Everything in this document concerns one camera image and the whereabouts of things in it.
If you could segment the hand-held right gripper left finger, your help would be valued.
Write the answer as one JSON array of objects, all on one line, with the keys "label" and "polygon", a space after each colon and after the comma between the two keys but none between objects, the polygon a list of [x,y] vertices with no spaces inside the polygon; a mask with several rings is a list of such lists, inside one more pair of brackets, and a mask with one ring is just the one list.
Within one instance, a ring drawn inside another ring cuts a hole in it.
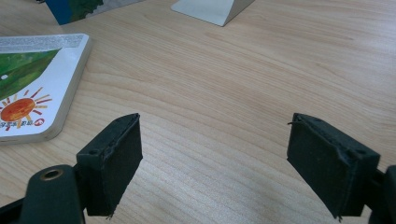
[{"label": "hand-held right gripper left finger", "polygon": [[113,120],[77,154],[78,185],[89,216],[112,216],[143,159],[140,116]]}]

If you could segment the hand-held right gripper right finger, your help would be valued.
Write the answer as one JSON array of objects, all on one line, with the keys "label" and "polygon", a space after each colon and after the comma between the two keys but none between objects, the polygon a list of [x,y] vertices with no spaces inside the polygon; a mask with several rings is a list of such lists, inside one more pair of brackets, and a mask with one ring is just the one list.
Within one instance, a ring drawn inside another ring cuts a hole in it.
[{"label": "hand-held right gripper right finger", "polygon": [[296,113],[287,160],[334,217],[357,217],[380,155],[326,121]]}]

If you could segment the white board book with sun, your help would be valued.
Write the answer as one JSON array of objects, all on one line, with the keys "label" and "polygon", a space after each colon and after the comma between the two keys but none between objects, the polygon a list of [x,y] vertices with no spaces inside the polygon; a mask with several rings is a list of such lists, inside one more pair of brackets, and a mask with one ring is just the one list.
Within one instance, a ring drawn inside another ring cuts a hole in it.
[{"label": "white board book with sun", "polygon": [[86,34],[0,36],[0,145],[59,134],[91,48]]}]

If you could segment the blue book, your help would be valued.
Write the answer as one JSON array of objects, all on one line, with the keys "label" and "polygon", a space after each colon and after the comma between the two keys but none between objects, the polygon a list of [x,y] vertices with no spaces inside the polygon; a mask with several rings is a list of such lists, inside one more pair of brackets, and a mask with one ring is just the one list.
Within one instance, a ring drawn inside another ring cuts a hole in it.
[{"label": "blue book", "polygon": [[50,12],[60,25],[84,20],[119,7],[143,0],[44,0]]}]

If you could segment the white metal book rack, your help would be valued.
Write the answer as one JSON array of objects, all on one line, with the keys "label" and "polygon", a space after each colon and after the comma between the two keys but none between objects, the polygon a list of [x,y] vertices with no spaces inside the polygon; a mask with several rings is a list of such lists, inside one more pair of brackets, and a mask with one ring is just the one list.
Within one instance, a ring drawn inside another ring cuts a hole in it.
[{"label": "white metal book rack", "polygon": [[255,0],[178,0],[175,12],[223,27]]}]

